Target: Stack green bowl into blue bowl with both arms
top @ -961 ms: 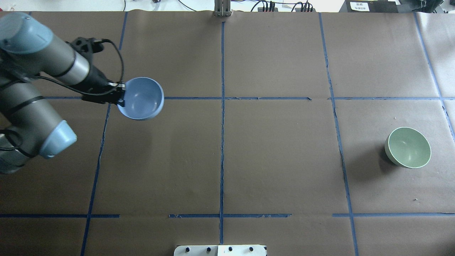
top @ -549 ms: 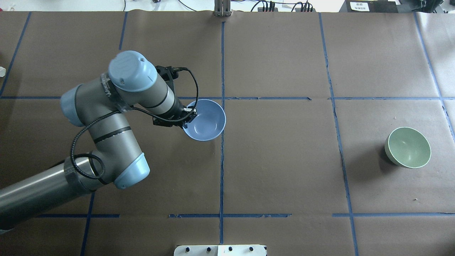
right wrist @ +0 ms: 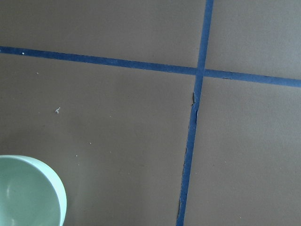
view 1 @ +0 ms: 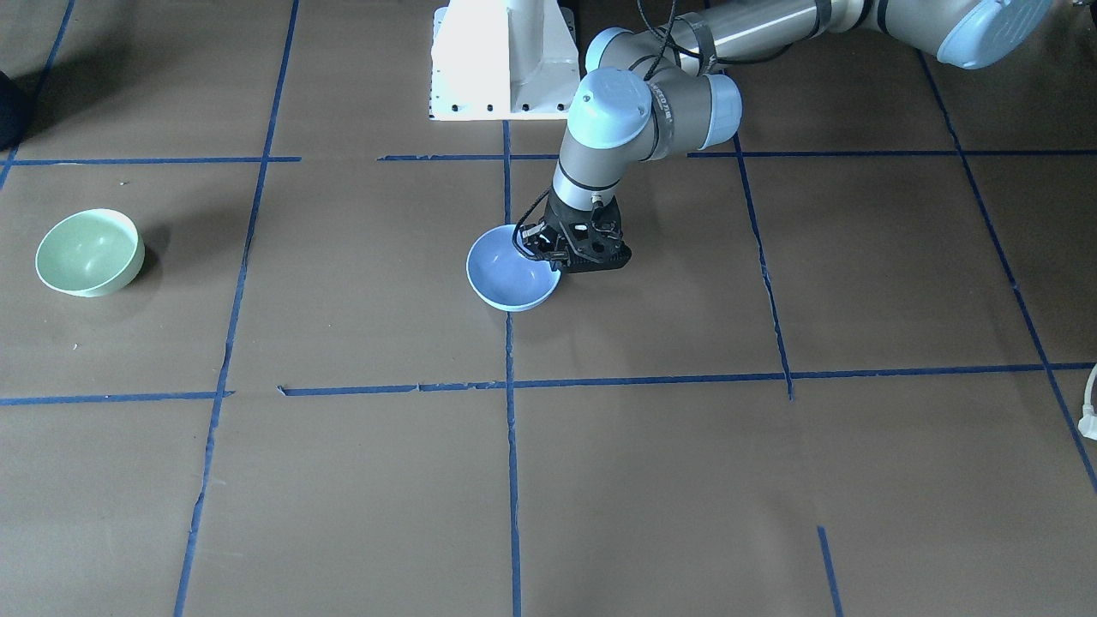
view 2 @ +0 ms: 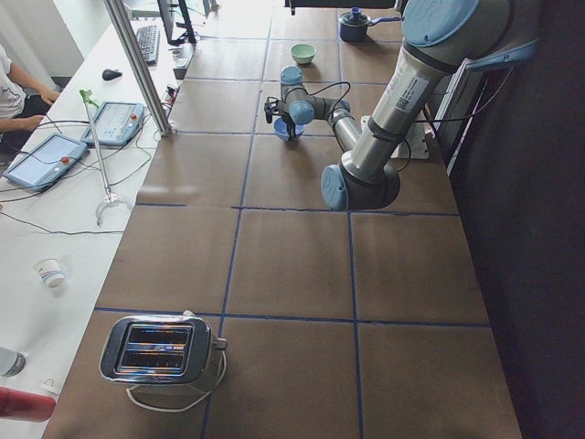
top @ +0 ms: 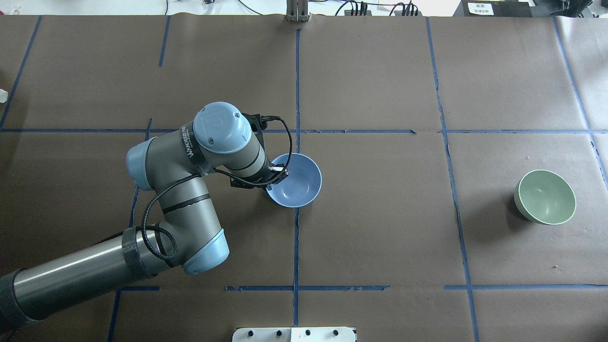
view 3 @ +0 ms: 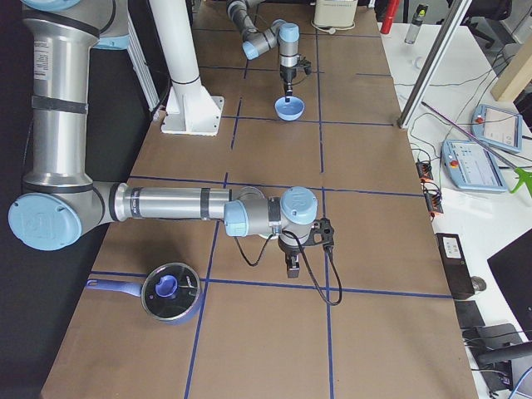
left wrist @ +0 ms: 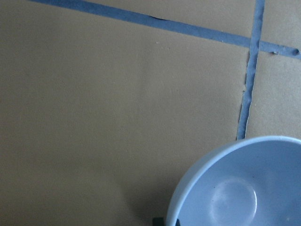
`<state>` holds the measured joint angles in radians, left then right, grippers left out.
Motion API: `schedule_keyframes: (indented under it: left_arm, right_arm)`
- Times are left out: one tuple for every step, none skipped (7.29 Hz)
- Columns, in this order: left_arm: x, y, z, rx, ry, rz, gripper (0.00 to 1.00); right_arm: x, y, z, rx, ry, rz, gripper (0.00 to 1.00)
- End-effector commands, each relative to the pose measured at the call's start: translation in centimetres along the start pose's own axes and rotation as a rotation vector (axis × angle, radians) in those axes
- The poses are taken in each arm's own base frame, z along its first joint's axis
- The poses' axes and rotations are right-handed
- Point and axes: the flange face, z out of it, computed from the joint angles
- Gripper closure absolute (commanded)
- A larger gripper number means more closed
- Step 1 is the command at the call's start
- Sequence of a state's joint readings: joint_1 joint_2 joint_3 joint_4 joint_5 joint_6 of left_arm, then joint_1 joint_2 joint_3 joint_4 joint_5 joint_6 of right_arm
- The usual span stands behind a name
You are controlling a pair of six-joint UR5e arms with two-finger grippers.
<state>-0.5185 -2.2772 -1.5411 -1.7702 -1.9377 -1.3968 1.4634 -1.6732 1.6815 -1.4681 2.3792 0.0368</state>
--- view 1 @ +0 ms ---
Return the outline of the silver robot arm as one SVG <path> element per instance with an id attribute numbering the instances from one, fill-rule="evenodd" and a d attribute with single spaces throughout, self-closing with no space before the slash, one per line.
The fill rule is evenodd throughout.
<path id="1" fill-rule="evenodd" d="M 1041 23 L 1049 1 L 728 1 L 672 12 L 645 32 L 608 29 L 589 44 L 538 222 L 511 243 L 562 273 L 623 267 L 617 192 L 627 166 L 703 152 L 740 126 L 743 98 L 726 67 L 768 61 L 803 40 L 867 29 L 937 60 L 997 63 Z"/>

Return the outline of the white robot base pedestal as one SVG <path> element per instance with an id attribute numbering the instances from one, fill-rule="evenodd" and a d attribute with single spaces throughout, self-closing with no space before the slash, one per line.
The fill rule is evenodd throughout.
<path id="1" fill-rule="evenodd" d="M 451 1 L 430 56 L 434 121 L 565 120 L 580 81 L 575 16 L 557 1 Z"/>

